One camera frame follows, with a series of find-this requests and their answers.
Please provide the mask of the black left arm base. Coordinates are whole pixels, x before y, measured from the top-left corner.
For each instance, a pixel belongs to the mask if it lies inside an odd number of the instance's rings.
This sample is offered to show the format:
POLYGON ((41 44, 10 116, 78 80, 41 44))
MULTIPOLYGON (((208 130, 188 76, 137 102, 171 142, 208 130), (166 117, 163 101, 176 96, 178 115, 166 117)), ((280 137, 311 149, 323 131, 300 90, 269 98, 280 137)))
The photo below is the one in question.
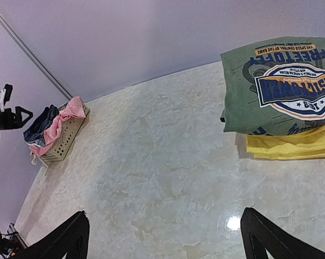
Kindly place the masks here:
POLYGON ((15 229, 13 223, 9 224, 6 233, 0 231, 0 256, 3 258, 11 258, 26 248, 27 244, 15 229))

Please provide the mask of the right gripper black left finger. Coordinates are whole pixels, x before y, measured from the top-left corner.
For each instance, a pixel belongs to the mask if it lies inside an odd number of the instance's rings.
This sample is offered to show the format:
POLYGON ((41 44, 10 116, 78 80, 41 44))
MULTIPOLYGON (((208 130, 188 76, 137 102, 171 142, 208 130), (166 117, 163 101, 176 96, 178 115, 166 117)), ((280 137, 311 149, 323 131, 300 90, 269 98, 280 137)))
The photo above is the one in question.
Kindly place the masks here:
POLYGON ((89 220, 78 211, 37 243, 15 255, 15 258, 86 258, 89 220))

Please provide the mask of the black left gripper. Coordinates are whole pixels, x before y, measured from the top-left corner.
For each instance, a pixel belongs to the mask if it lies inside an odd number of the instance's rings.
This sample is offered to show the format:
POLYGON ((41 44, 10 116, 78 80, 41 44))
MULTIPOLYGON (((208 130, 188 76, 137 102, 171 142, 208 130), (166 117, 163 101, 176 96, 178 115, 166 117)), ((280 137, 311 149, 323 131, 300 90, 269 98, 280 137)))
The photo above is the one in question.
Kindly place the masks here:
POLYGON ((0 111, 0 131, 1 130, 14 130, 17 127, 23 127, 33 118, 33 113, 20 106, 15 107, 15 113, 11 108, 6 108, 4 112, 0 111))

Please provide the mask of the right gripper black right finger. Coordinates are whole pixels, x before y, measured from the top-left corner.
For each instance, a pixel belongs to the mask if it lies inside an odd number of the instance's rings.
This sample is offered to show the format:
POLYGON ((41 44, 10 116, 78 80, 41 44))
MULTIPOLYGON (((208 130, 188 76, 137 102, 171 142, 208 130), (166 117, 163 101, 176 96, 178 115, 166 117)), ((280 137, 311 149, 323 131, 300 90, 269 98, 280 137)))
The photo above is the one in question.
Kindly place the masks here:
POLYGON ((240 230, 246 258, 325 258, 321 251, 290 235, 254 208, 246 207, 240 230))

